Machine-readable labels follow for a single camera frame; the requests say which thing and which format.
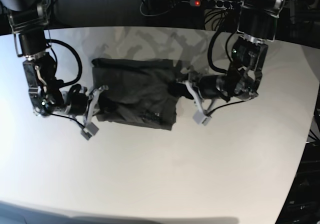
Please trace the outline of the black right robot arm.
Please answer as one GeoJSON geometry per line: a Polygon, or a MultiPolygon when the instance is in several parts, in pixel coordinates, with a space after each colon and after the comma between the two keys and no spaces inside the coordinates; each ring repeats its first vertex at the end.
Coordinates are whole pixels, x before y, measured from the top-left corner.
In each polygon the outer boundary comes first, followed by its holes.
{"type": "Polygon", "coordinates": [[[49,116],[83,115],[89,98],[81,92],[78,81],[82,75],[82,62],[77,52],[68,44],[45,37],[45,27],[49,23],[44,0],[0,0],[8,10],[8,21],[14,36],[15,51],[24,57],[28,95],[36,114],[49,116]],[[67,48],[75,57],[78,73],[74,80],[64,82],[56,78],[58,59],[49,53],[52,44],[67,48]]]}

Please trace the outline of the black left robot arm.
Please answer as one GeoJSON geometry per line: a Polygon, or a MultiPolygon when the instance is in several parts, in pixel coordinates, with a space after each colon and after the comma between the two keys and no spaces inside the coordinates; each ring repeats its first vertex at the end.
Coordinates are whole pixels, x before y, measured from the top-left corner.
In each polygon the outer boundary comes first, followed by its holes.
{"type": "Polygon", "coordinates": [[[194,91],[201,99],[222,99],[225,102],[234,97],[241,101],[256,98],[268,52],[266,42],[274,41],[284,6],[285,0],[241,0],[236,26],[240,36],[231,52],[227,53],[230,61],[228,69],[215,66],[212,58],[214,44],[225,29],[225,23],[222,23],[212,36],[207,50],[208,65],[217,74],[191,74],[173,81],[168,85],[169,94],[193,100],[191,91],[194,91]],[[191,91],[188,91],[187,84],[191,85],[191,91]]]}

